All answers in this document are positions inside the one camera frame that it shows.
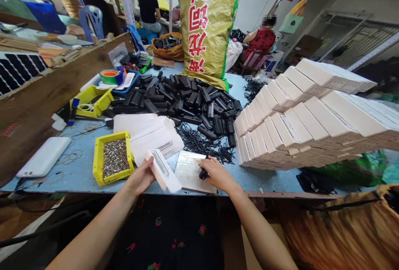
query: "tape roll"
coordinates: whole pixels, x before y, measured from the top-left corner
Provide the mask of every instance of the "tape roll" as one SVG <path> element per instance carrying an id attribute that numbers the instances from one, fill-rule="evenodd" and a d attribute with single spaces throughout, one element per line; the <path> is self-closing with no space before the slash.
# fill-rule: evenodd
<path id="1" fill-rule="evenodd" d="M 104 84 L 121 85 L 123 83 L 123 72 L 115 70 L 103 70 L 100 72 L 100 77 Z"/>

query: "forearm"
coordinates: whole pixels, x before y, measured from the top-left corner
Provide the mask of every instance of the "forearm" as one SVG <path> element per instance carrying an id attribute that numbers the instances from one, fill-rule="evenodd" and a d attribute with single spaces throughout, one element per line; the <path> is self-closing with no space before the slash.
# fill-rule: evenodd
<path id="1" fill-rule="evenodd" d="M 262 269 L 298 269 L 269 222 L 237 186 L 229 196 Z"/>
<path id="2" fill-rule="evenodd" d="M 47 269 L 89 270 L 97 266 L 137 200 L 128 181 Z"/>

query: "workbench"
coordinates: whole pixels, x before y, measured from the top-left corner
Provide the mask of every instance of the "workbench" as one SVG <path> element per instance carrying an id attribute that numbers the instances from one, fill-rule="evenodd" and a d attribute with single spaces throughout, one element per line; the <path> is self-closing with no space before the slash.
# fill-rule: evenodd
<path id="1" fill-rule="evenodd" d="M 175 63 L 175 68 L 162 68 L 164 76 L 170 74 L 180 74 L 184 69 L 183 63 Z M 159 71 L 151 69 L 146 74 L 157 75 Z M 233 87 L 230 94 L 240 100 L 242 106 L 248 102 L 244 98 L 244 87 L 246 81 L 241 76 L 235 74 L 225 74 L 226 79 Z M 39 182 L 37 179 L 28 179 L 19 189 L 25 192 L 73 192 L 73 193 L 116 193 L 124 180 L 99 187 L 93 177 L 93 157 L 94 142 L 97 137 L 112 134 L 113 130 L 105 127 L 104 122 L 99 121 L 78 121 L 72 127 L 67 127 L 59 136 L 68 136 L 72 139 L 71 143 L 53 166 L 49 174 Z M 172 170 L 175 169 L 179 153 L 170 157 L 167 161 Z M 337 194 L 321 195 L 305 193 L 296 178 L 300 173 L 298 169 L 288 171 L 268 171 L 258 170 L 248 167 L 240 167 L 237 159 L 234 164 L 225 164 L 226 169 L 238 182 L 249 196 L 273 197 L 273 198 L 308 198 L 308 199 L 334 199 L 348 192 L 366 191 L 373 188 L 359 188 L 358 186 L 344 186 L 336 188 Z M 14 177 L 0 191 L 14 191 L 19 178 Z M 154 182 L 146 194 L 169 194 L 164 192 L 157 182 Z M 199 192 L 181 190 L 179 195 L 204 195 Z M 216 196 L 226 196 L 222 191 L 218 191 Z"/>

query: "electrical wire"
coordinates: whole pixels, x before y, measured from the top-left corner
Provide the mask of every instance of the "electrical wire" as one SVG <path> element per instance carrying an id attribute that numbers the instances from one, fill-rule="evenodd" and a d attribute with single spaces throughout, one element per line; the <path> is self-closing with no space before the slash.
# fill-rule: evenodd
<path id="1" fill-rule="evenodd" d="M 80 211 L 80 212 L 78 212 L 78 213 L 76 213 L 76 214 L 74 214 L 74 215 L 72 215 L 72 216 L 70 216 L 68 218 L 65 218 L 64 220 L 61 220 L 60 222 L 57 222 L 56 224 L 53 224 L 53 225 L 50 225 L 50 226 L 44 228 L 41 231 L 36 231 L 36 232 L 34 232 L 32 234 L 29 234 L 29 235 L 24 235 L 24 236 L 21 236 L 21 237 L 16 237 L 16 238 L 0 241 L 0 248 L 6 247 L 6 246 L 10 246 L 10 245 L 14 245 L 14 244 L 21 243 L 21 242 L 25 242 L 25 241 L 27 241 L 29 239 L 32 239 L 32 238 L 34 238 L 34 237 L 36 237 L 36 236 L 38 236 L 38 235 L 40 235 L 42 233 L 46 233 L 48 231 L 52 231 L 53 229 L 63 225 L 64 223 L 67 223 L 68 221 L 70 221 L 72 219 L 75 219 L 75 218 L 77 218 L 79 216 L 89 217 L 90 216 L 90 212 L 88 210 Z"/>

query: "yellow sack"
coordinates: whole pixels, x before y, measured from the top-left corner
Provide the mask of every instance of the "yellow sack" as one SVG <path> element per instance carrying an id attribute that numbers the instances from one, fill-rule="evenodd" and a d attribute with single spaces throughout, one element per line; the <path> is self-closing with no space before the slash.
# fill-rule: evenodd
<path id="1" fill-rule="evenodd" d="M 179 0 L 179 4 L 184 75 L 229 91 L 224 68 L 238 0 Z"/>
<path id="2" fill-rule="evenodd" d="M 165 39 L 169 35 L 172 35 L 174 38 L 180 38 L 182 39 L 182 34 L 179 32 L 172 32 L 172 33 L 166 33 L 160 36 L 160 39 Z M 153 51 L 154 55 L 156 57 L 166 59 L 166 60 L 174 60 L 178 62 L 183 62 L 184 61 L 184 53 L 183 53 L 183 45 L 179 44 L 177 46 L 174 46 L 173 48 L 164 50 L 164 49 L 157 49 L 154 46 L 154 41 L 156 39 L 153 39 Z"/>

